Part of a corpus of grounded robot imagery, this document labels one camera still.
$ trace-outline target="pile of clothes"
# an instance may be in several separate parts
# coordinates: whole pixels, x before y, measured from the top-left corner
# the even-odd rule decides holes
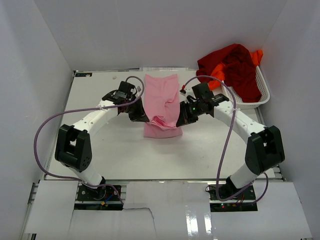
[[[198,60],[199,70],[196,71],[196,75],[207,75],[222,80],[228,87],[233,87],[244,103],[257,103],[261,93],[256,81],[256,67],[260,64],[262,56],[262,50],[250,53],[241,44],[232,44]],[[201,83],[208,83],[211,91],[220,86],[218,81],[208,77],[198,79]]]

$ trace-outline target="folded fabric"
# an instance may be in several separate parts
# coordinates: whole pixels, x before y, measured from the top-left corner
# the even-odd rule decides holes
[[[144,124],[145,137],[162,139],[182,135],[181,127],[176,127],[180,114],[177,74],[145,75],[144,111],[150,120]]]
[[[199,70],[196,75],[224,80],[227,86],[233,87],[244,103],[259,102],[261,93],[256,81],[256,66],[260,64],[262,56],[262,50],[250,53],[241,44],[232,44],[198,60]],[[211,81],[206,77],[198,79],[202,83]],[[209,84],[211,90],[219,86],[214,82]]]

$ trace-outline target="black label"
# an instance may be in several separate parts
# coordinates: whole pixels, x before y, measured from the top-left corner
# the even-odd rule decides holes
[[[77,72],[75,77],[92,77],[92,72]]]

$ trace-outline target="basket rim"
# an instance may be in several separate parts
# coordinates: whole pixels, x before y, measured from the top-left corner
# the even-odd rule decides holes
[[[262,78],[262,82],[263,82],[263,84],[264,84],[264,86],[265,86],[266,95],[267,95],[267,96],[266,96],[266,99],[263,100],[263,101],[258,101],[258,102],[237,102],[237,101],[236,101],[236,102],[235,102],[236,104],[246,105],[246,106],[248,106],[248,105],[261,105],[261,104],[265,104],[266,102],[268,102],[268,101],[270,100],[270,92],[269,92],[269,89],[268,89],[266,80],[265,80],[265,78],[264,78],[264,76],[262,75],[262,72],[261,72],[261,70],[260,70],[260,67],[259,67],[259,66],[256,66],[255,70],[258,71],[260,77]],[[225,86],[222,86],[222,87],[223,87],[224,91],[226,92],[226,94],[227,94],[229,97],[231,97],[230,92],[226,89],[226,87],[225,87]]]

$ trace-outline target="white basket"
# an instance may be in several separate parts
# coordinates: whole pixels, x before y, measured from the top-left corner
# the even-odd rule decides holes
[[[270,92],[268,90],[266,81],[264,79],[264,76],[262,76],[262,73],[260,71],[260,68],[257,66],[255,69],[255,80],[256,84],[258,86],[258,89],[261,93],[261,98],[259,102],[243,102],[242,98],[235,92],[233,87],[230,87],[232,93],[234,94],[235,101],[236,101],[236,107],[239,109],[254,109],[259,107],[261,104],[265,104],[270,99]],[[223,94],[229,98],[230,101],[233,102],[232,96],[230,92],[226,89],[225,86],[222,86]]]

